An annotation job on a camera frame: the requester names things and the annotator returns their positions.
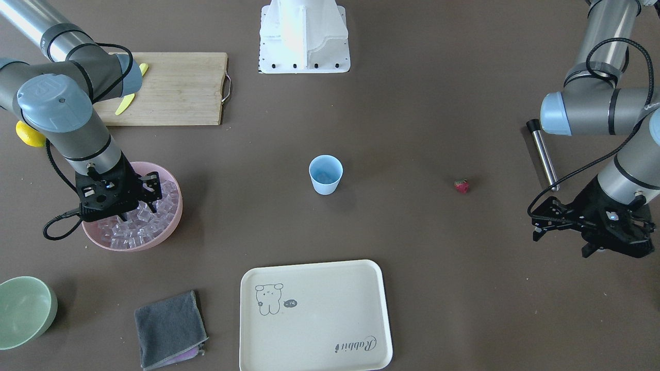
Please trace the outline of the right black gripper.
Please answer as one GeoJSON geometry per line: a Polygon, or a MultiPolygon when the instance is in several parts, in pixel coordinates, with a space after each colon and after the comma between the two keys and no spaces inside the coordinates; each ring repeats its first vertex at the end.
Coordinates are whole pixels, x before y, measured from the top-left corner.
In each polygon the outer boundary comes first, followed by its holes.
{"type": "Polygon", "coordinates": [[[130,211],[146,204],[151,214],[157,214],[158,200],[162,199],[162,186],[157,171],[138,174],[121,155],[119,162],[106,173],[90,167],[84,174],[75,175],[79,197],[78,216],[91,223],[118,216],[118,223],[130,222],[130,211]]]}

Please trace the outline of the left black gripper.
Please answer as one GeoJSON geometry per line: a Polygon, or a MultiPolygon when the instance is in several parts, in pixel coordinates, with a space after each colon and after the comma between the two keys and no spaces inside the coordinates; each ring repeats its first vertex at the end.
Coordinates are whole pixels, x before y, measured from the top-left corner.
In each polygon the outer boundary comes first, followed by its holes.
{"type": "Polygon", "coordinates": [[[637,192],[629,204],[621,204],[608,197],[596,179],[570,204],[548,197],[531,212],[531,223],[534,242],[550,231],[578,231],[586,242],[581,249],[583,258],[601,250],[632,258],[643,258],[655,251],[651,235],[656,225],[646,197],[637,192]]]}

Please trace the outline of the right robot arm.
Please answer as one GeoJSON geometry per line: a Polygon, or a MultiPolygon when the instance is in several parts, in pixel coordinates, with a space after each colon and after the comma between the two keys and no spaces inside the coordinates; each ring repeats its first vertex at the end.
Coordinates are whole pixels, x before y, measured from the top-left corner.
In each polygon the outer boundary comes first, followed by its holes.
{"type": "Polygon", "coordinates": [[[45,1],[2,1],[2,17],[37,45],[48,63],[2,59],[2,109],[43,134],[74,169],[85,222],[124,217],[140,204],[156,212],[157,172],[134,171],[94,104],[138,92],[139,64],[130,51],[109,54],[45,1]]]}

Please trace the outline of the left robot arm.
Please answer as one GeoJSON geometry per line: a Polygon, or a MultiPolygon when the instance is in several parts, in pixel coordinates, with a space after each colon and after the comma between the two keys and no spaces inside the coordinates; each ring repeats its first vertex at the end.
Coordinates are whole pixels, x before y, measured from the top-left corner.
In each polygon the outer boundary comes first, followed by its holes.
{"type": "Polygon", "coordinates": [[[658,84],[648,51],[630,35],[643,7],[658,1],[590,1],[588,26],[563,89],[545,96],[540,126],[558,136],[625,136],[601,157],[610,162],[573,202],[539,197],[526,210],[537,241],[575,230],[582,256],[611,250],[632,258],[654,252],[650,202],[659,193],[658,84]]]}

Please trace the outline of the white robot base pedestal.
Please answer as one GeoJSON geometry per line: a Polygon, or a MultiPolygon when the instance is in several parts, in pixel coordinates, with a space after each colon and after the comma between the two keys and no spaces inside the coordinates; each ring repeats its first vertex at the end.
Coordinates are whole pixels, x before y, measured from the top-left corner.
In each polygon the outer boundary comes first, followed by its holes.
{"type": "Polygon", "coordinates": [[[271,1],[260,14],[260,73],[330,74],[351,69],[346,10],[335,1],[271,1]]]}

